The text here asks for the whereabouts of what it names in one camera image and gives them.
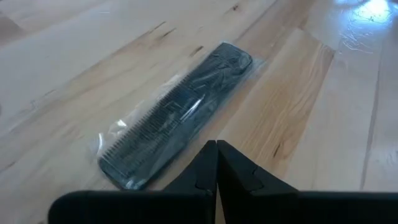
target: clear plastic bag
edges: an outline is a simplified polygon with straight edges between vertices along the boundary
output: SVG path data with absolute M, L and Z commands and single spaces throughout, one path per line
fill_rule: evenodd
M 153 101 L 98 134 L 91 148 L 101 170 L 122 189 L 143 188 L 263 64 L 222 43 L 188 75 L 162 85 Z

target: comb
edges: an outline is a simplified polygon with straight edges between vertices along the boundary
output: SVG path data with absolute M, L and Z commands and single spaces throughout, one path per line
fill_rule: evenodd
M 122 189 L 141 189 L 211 118 L 252 67 L 252 58 L 222 43 L 98 159 Z

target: hardwood floor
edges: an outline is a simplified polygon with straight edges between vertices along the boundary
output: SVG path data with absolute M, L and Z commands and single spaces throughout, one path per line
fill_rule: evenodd
M 115 189 L 90 141 L 221 41 L 265 65 L 152 189 L 225 139 L 298 189 L 398 191 L 397 21 L 385 0 L 0 1 L 1 223 Z

